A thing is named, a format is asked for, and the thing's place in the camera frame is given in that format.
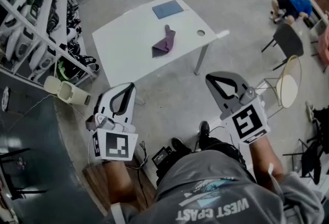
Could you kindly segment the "black folding stand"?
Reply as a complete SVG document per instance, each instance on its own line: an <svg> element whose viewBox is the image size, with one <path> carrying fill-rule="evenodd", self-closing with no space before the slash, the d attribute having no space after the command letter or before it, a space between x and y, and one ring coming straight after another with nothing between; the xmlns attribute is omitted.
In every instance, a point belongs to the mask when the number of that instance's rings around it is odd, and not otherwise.
<svg viewBox="0 0 329 224"><path fill-rule="evenodd" d="M306 142L299 140L302 151L299 153L284 154L284 156L301 158L301 177L310 178L314 184L320 182L322 170L321 156L329 154L329 106L321 110L314 109L316 134Z"/></svg>

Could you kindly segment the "group of white helmet devices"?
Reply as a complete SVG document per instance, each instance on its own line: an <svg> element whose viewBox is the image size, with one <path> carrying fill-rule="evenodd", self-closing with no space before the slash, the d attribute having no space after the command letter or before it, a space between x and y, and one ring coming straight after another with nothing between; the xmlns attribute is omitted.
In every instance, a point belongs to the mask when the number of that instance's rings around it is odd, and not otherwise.
<svg viewBox="0 0 329 224"><path fill-rule="evenodd" d="M48 12L51 0L0 0L0 71L34 82L29 56L39 42L46 42Z"/></svg>

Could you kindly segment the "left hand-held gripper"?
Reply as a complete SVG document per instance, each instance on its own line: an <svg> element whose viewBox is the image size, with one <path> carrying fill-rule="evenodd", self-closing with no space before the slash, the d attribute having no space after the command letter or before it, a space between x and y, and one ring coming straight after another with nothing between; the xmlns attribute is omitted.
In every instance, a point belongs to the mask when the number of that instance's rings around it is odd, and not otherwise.
<svg viewBox="0 0 329 224"><path fill-rule="evenodd" d="M133 159L138 134L131 125L136 87L134 83L124 83L112 87L98 97L94 115L85 124L92 134L95 158L105 161L131 161ZM114 102L121 99L118 110Z"/></svg>

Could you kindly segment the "black box with screen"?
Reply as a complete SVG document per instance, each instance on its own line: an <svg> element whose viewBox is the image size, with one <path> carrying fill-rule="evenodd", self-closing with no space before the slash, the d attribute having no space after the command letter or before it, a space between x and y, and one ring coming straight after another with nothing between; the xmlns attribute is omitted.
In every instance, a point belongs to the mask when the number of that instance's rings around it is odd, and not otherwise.
<svg viewBox="0 0 329 224"><path fill-rule="evenodd" d="M167 163L168 157L172 154L170 146L162 147L153 157L152 161L157 169Z"/></svg>

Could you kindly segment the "cream trash bin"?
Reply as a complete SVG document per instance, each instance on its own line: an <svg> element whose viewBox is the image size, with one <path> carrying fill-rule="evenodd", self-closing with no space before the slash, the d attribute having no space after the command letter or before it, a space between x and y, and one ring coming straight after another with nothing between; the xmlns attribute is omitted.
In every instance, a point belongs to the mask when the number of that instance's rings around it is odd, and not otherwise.
<svg viewBox="0 0 329 224"><path fill-rule="evenodd" d="M91 95L67 81L60 81L54 76L48 76L44 82L44 90L65 103L87 106Z"/></svg>

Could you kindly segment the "black shoe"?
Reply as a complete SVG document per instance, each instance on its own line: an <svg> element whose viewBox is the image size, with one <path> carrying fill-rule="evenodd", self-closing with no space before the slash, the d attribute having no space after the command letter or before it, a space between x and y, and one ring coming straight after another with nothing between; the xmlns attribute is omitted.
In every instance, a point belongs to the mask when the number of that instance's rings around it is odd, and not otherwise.
<svg viewBox="0 0 329 224"><path fill-rule="evenodd" d="M187 146L185 146L185 144L179 138L176 137L172 138L171 144L175 149L175 151L181 156L185 156L192 153L192 150Z"/></svg>
<svg viewBox="0 0 329 224"><path fill-rule="evenodd" d="M202 121L199 126L199 138L208 138L210 134L210 126L207 121Z"/></svg>

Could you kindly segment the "white metal shelving rack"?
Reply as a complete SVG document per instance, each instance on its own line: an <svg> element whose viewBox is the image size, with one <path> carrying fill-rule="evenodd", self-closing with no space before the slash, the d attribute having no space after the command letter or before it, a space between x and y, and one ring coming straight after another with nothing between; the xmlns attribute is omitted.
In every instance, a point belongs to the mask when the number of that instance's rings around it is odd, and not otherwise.
<svg viewBox="0 0 329 224"><path fill-rule="evenodd" d="M0 0L0 73L38 89L47 76L75 85L96 77L78 8L76 0Z"/></svg>

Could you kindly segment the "black trousers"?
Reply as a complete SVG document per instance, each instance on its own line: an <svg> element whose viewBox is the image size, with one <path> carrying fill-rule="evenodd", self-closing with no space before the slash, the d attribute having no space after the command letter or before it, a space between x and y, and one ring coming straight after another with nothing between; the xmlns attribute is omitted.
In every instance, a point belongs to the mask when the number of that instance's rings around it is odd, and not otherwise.
<svg viewBox="0 0 329 224"><path fill-rule="evenodd" d="M247 166L245 160L240 153L240 151L234 147L232 144L223 142L217 138L201 138L201 150L216 150L219 151L228 157L238 161L242 167L244 168L245 172L248 174L248 177L253 181L256 182L255 178L251 175L251 173L247 170ZM157 171L156 175L158 177L156 184L159 185L162 178L168 172L168 170L176 163L180 158L183 156L179 155L176 151L172 152L172 154L168 157L167 163L161 166Z"/></svg>

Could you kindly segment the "dark glossy partition panel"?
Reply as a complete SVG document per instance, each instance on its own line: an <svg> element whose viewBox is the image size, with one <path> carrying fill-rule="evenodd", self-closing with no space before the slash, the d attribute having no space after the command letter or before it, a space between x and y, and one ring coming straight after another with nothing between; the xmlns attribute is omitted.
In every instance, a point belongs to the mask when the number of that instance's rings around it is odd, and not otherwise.
<svg viewBox="0 0 329 224"><path fill-rule="evenodd" d="M89 161L83 114L0 73L0 154L22 151L4 170L26 191L3 197L21 224L97 224L103 218L82 172Z"/></svg>

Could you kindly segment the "white metal table leg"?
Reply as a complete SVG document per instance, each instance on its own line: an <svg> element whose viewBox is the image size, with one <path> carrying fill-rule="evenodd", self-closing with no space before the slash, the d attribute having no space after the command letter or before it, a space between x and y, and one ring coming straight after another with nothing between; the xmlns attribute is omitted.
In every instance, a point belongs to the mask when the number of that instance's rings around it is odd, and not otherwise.
<svg viewBox="0 0 329 224"><path fill-rule="evenodd" d="M200 52L200 55L199 55L199 58L198 58L198 61L197 61L196 67L195 67L195 69L194 69L194 74L195 74L196 76L198 76L199 73L200 73L200 67L201 67L201 65L202 65L202 63L203 63L204 57L205 57L206 52L207 52L207 50L208 50L208 46L209 46L209 45L207 44L207 45L203 46L202 49L201 49L201 52Z"/></svg>

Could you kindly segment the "group of black headsets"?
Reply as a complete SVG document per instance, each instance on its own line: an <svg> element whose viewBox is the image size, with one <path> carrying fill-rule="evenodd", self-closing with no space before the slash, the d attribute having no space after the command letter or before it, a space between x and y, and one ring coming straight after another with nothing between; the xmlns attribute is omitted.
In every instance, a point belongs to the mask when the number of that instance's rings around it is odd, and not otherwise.
<svg viewBox="0 0 329 224"><path fill-rule="evenodd" d="M81 20L78 18L78 6L71 0L51 0L47 25L44 28L46 37L56 47L66 52L71 59L89 68L90 72L97 74L99 65L94 57L86 55L81 35ZM28 79L38 82L42 75L52 74L56 78L57 61L63 61L68 82L75 85L82 83L90 75L75 63L67 59L46 42L39 42L29 56L31 74Z"/></svg>

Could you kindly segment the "blue cloth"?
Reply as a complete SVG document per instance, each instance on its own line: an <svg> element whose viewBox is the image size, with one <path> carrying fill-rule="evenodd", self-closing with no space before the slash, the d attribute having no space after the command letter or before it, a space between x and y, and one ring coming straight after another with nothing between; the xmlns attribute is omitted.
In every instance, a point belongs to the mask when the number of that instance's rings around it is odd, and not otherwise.
<svg viewBox="0 0 329 224"><path fill-rule="evenodd" d="M180 12L183 12L183 8L176 0L172 0L152 8L158 19L162 19Z"/></svg>

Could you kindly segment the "pink object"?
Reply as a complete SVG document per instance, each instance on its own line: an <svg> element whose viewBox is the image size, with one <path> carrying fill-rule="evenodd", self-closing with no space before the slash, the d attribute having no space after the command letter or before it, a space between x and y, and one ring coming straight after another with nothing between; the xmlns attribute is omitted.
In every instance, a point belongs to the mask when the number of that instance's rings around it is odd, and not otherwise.
<svg viewBox="0 0 329 224"><path fill-rule="evenodd" d="M324 67L327 68L329 66L329 24L318 37L318 57L324 64Z"/></svg>

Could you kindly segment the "person's left forearm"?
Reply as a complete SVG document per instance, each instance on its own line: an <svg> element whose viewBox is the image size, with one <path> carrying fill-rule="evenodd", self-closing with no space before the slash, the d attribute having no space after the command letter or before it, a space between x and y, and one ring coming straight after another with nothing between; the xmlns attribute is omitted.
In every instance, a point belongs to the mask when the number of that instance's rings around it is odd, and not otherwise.
<svg viewBox="0 0 329 224"><path fill-rule="evenodd" d="M137 201L136 192L124 162L107 162L104 164L104 169L111 204L131 204Z"/></svg>

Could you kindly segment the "purple cloth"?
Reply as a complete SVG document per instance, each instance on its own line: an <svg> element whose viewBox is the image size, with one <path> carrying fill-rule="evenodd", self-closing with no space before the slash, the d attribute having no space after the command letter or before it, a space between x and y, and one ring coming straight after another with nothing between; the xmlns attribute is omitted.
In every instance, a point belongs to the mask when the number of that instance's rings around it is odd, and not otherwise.
<svg viewBox="0 0 329 224"><path fill-rule="evenodd" d="M176 31L172 30L169 25L164 27L165 37L152 46L152 58L167 55L174 46Z"/></svg>

